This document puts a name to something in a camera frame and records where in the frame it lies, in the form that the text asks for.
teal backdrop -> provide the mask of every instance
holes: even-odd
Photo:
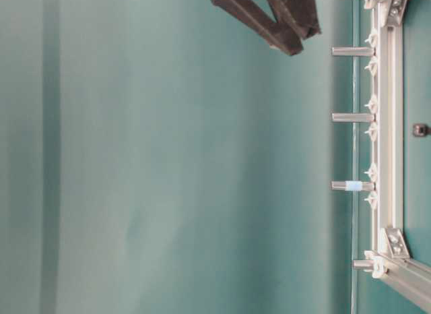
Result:
[[[1,0],[1,312],[349,313],[352,2],[317,2],[287,57],[209,0]]]

